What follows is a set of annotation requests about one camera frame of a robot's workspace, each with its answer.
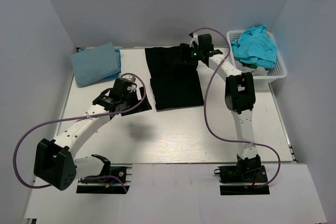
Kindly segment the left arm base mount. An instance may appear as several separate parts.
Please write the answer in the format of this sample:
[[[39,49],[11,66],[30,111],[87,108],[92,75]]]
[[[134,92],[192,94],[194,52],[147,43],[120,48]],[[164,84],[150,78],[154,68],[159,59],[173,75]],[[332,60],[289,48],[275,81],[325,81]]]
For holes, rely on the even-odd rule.
[[[131,185],[132,166],[112,164],[93,154],[75,160],[78,194],[125,195]]]

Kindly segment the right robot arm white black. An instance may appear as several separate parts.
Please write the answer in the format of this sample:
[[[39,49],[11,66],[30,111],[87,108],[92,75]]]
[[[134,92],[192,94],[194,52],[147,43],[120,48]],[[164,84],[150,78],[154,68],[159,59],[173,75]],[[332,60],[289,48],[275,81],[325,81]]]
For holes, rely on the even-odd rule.
[[[190,33],[190,44],[180,45],[182,50],[180,62],[192,64],[201,61],[213,70],[211,80],[219,76],[225,81],[225,104],[230,110],[236,128],[236,140],[229,140],[211,135],[217,139],[237,144],[237,175],[247,182],[256,175],[261,168],[261,161],[255,146],[252,113],[256,102],[254,79],[251,73],[241,72],[234,67],[223,52],[215,49],[210,34],[197,35]]]

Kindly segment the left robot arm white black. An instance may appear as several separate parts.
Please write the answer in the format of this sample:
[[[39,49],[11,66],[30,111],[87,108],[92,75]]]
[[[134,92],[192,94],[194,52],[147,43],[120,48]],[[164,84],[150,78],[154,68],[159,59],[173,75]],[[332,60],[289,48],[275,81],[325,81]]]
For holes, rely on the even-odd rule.
[[[49,185],[67,189],[74,180],[113,180],[111,162],[98,154],[76,158],[84,143],[116,115],[139,113],[146,103],[145,86],[138,87],[139,77],[126,73],[115,79],[113,87],[103,90],[92,102],[84,116],[71,118],[72,126],[52,140],[41,140],[36,148],[34,175]]]

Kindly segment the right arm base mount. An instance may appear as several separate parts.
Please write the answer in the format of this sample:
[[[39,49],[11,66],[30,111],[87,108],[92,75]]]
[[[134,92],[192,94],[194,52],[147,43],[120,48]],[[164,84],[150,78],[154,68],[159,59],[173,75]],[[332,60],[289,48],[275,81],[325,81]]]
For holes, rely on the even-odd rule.
[[[269,195],[268,177],[264,165],[251,172],[243,173],[238,165],[218,166],[214,175],[219,177],[221,196]]]

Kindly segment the black t-shirt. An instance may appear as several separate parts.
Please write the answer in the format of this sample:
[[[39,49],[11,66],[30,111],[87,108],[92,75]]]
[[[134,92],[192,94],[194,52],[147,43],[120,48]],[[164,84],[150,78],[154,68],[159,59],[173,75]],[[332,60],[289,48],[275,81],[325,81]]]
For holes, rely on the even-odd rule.
[[[185,61],[190,54],[188,44],[145,48],[157,111],[204,105],[198,62]]]

